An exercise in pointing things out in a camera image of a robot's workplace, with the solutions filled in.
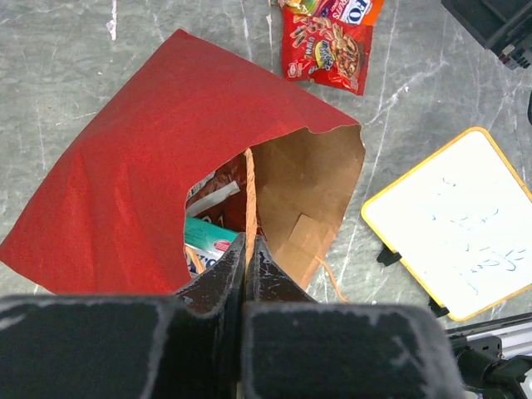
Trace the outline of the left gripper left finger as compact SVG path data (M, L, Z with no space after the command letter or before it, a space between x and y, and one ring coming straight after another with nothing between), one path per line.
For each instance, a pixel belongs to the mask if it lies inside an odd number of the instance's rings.
M174 294L1 300L4 398L233 398L245 239Z

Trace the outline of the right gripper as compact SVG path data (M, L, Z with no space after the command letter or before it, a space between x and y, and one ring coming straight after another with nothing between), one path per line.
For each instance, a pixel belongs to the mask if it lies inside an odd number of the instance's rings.
M531 2L443 0L444 8L508 69L531 66Z

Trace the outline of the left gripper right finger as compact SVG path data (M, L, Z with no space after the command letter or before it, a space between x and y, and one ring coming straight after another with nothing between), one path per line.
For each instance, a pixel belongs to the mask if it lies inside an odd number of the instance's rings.
M462 398L451 345L409 305L318 303L257 239L243 306L247 398Z

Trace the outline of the teal Fox's candy bag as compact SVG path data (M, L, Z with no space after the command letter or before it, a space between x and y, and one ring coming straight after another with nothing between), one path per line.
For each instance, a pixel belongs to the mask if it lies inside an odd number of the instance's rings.
M202 219L186 217L185 258L192 278L212 267L227 251L237 234Z

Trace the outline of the orange Fox's candy bag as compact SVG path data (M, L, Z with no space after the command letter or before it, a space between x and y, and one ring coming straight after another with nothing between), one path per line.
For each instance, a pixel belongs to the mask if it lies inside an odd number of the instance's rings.
M331 17L349 24L374 26L385 1L278 0L271 3L297 14Z

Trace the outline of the red paper bag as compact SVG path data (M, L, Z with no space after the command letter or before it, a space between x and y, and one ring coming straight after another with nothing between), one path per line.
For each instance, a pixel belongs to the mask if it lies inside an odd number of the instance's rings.
M306 288L357 184L360 130L299 86L179 30L53 166L1 260L52 293L172 293L190 281L187 194L251 150L268 247Z

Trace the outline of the red Doritos bag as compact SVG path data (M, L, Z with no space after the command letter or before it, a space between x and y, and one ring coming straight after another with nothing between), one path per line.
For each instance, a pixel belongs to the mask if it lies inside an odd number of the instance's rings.
M246 163L238 155L196 184L185 202L187 216L234 232L246 225Z

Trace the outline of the red noodle snack bag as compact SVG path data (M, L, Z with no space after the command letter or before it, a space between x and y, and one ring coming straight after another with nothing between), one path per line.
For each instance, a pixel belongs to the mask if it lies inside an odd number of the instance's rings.
M287 81L311 81L364 94L373 27L284 7L281 64Z

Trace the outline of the small whiteboard yellow frame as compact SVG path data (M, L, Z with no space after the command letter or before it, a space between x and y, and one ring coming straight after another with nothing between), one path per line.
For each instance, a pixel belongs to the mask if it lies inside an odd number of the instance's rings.
M484 128L458 135L361 215L455 321L531 287L531 193Z

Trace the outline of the aluminium rail frame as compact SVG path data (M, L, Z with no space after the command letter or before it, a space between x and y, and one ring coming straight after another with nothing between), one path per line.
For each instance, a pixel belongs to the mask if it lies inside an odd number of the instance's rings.
M505 360L531 355L531 313L452 328L446 334L455 352L471 349Z

